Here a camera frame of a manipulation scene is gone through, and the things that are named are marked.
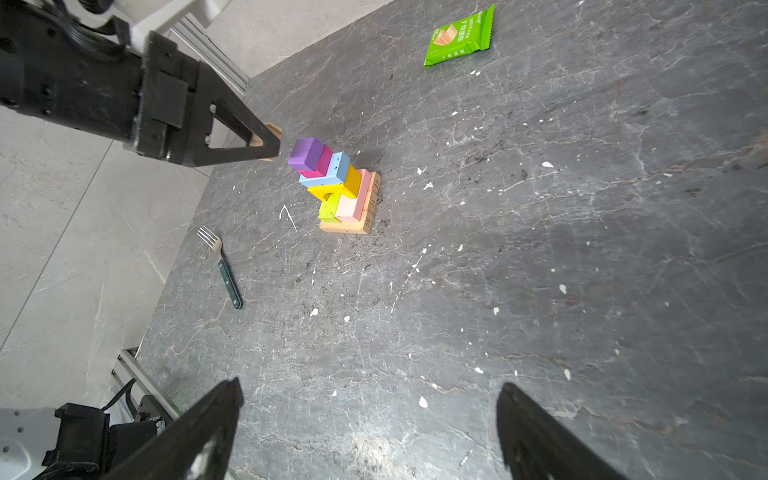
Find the magenta cube block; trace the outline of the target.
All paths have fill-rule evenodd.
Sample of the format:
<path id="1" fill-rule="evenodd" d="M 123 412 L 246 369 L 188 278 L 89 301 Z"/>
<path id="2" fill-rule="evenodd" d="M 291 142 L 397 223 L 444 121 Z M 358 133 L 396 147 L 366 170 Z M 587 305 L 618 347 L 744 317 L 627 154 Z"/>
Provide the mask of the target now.
<path id="1" fill-rule="evenodd" d="M 328 146 L 324 146 L 316 168 L 313 171 L 302 171 L 301 176 L 307 179 L 322 178 L 327 175 L 333 152 Z"/>

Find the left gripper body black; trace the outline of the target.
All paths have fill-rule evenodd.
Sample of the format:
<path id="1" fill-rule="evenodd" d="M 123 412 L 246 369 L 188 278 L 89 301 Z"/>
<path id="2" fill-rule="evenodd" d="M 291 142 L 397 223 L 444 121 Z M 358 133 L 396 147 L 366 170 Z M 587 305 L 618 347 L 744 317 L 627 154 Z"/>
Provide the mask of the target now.
<path id="1" fill-rule="evenodd" d="M 152 32 L 141 66 L 130 148 L 140 156 L 202 167 L 202 147 L 194 144 L 199 132 L 193 127 L 200 61 L 179 51 L 170 39 Z"/>

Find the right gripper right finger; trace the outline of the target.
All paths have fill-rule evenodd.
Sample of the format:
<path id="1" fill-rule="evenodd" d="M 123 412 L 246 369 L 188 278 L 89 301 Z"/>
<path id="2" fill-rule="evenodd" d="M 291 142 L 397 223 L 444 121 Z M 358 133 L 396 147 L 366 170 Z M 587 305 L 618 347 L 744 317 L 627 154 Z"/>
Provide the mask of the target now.
<path id="1" fill-rule="evenodd" d="M 502 386 L 496 430 L 513 479 L 623 479 L 517 385 Z"/>

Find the pink block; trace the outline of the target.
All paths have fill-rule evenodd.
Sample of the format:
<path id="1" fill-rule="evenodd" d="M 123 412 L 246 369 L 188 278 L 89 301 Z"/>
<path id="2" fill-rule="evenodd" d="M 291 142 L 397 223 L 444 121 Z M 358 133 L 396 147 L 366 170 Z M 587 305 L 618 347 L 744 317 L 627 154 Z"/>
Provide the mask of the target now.
<path id="1" fill-rule="evenodd" d="M 362 180 L 360 183 L 358 195 L 355 199 L 350 199 L 341 195 L 336 210 L 335 218 L 342 223 L 360 221 L 365 206 L 365 199 L 371 183 L 372 175 L 369 171 L 361 169 Z"/>

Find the small grooved wood block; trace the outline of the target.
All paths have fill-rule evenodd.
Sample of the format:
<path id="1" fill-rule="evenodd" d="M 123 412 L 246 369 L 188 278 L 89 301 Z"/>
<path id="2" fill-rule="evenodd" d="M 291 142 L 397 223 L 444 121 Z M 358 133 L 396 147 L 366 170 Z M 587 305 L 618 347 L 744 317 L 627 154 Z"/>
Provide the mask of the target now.
<path id="1" fill-rule="evenodd" d="M 251 135 L 248 146 L 255 149 L 258 160 L 273 162 L 280 154 L 282 134 L 280 127 L 266 122 L 260 133 Z"/>

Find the aluminium mounting rail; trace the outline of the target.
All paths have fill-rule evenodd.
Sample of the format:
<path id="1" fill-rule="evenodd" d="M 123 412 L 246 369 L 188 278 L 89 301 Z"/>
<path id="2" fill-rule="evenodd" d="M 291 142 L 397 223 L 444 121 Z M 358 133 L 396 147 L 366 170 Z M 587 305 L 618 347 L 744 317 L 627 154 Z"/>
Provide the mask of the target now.
<path id="1" fill-rule="evenodd" d="M 119 389 L 102 407 L 2 409 L 2 478 L 107 479 L 190 408 L 167 400 L 129 350 L 112 377 Z"/>

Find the purple cube block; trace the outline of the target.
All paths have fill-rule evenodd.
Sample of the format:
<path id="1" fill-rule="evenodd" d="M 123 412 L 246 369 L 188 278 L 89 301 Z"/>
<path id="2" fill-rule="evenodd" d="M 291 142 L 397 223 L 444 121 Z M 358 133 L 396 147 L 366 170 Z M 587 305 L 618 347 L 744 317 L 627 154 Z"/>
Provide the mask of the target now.
<path id="1" fill-rule="evenodd" d="M 316 138 L 298 139 L 288 157 L 288 165 L 298 172 L 314 172 L 325 145 Z"/>

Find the green handled tool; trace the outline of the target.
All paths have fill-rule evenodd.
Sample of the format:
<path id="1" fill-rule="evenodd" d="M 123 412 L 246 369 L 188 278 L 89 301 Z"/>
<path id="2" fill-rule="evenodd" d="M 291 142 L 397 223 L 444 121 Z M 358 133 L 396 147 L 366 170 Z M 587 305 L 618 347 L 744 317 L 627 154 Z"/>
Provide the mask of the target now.
<path id="1" fill-rule="evenodd" d="M 217 257 L 217 266 L 226 286 L 233 307 L 237 310 L 244 306 L 238 287 L 234 280 L 231 268 L 223 253 L 222 240 L 208 227 L 200 226 L 196 235 L 214 252 Z"/>

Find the lime green block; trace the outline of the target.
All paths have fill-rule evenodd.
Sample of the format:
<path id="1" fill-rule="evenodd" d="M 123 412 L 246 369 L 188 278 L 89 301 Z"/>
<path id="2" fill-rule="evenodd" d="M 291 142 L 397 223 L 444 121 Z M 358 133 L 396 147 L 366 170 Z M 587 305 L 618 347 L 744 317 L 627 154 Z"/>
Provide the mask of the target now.
<path id="1" fill-rule="evenodd" d="M 325 200 L 322 201 L 318 219 L 323 223 L 340 223 L 340 220 L 336 217 L 340 194 L 330 194 Z"/>

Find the natural wood block long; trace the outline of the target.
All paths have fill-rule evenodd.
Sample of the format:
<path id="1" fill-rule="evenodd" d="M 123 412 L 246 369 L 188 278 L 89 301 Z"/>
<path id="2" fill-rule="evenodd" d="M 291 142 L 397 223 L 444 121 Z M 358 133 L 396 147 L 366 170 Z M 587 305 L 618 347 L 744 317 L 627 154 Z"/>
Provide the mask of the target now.
<path id="1" fill-rule="evenodd" d="M 366 212 L 374 212 L 376 210 L 376 204 L 378 201 L 380 187 L 381 187 L 381 175 L 378 172 L 373 172 L 371 176 L 371 182 L 369 184 L 367 200 L 364 208 Z"/>

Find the light blue block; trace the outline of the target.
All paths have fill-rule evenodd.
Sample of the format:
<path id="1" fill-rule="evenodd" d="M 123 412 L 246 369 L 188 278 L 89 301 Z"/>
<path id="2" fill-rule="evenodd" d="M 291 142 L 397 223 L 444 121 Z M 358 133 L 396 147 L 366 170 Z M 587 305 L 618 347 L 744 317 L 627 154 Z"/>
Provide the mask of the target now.
<path id="1" fill-rule="evenodd" d="M 333 153 L 327 175 L 322 178 L 307 179 L 302 176 L 299 182 L 306 188 L 339 184 L 345 181 L 350 158 L 346 153 Z"/>

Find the green snack packet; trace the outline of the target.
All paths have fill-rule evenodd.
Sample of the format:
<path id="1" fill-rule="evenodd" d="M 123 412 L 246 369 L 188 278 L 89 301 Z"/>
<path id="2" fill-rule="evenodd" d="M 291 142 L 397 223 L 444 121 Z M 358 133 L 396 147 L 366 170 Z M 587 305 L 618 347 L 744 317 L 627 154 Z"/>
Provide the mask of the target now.
<path id="1" fill-rule="evenodd" d="M 423 66 L 430 69 L 459 57 L 490 48 L 496 5 L 460 21 L 435 29 Z"/>

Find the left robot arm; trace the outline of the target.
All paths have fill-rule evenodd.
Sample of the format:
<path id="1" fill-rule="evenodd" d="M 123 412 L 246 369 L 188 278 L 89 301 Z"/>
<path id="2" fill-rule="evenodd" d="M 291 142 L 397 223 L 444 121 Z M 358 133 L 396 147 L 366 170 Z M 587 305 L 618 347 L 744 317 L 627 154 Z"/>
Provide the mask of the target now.
<path id="1" fill-rule="evenodd" d="M 278 128 L 162 34 L 188 14 L 209 24 L 227 5 L 171 1 L 135 25 L 113 16 L 91 27 L 63 1 L 4 1 L 1 104 L 177 165 L 273 159 Z"/>

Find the yellow arch block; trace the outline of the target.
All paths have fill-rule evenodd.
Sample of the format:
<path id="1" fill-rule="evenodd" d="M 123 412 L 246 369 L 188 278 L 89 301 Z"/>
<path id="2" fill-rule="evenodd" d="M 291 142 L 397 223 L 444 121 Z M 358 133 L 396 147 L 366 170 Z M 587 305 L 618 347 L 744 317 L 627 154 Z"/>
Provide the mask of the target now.
<path id="1" fill-rule="evenodd" d="M 354 167 L 349 166 L 343 183 L 309 187 L 308 191 L 321 202 L 328 201 L 332 195 L 336 194 L 349 199 L 356 199 L 359 195 L 361 183 L 362 174 Z"/>

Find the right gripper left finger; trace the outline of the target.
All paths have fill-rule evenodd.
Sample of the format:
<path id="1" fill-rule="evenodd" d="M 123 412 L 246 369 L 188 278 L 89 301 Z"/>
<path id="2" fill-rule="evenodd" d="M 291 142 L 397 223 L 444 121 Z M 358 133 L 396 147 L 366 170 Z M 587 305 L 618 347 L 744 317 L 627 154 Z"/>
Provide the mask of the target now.
<path id="1" fill-rule="evenodd" d="M 107 479 L 230 479 L 240 410 L 238 378 L 225 380 L 163 433 L 111 469 Z"/>

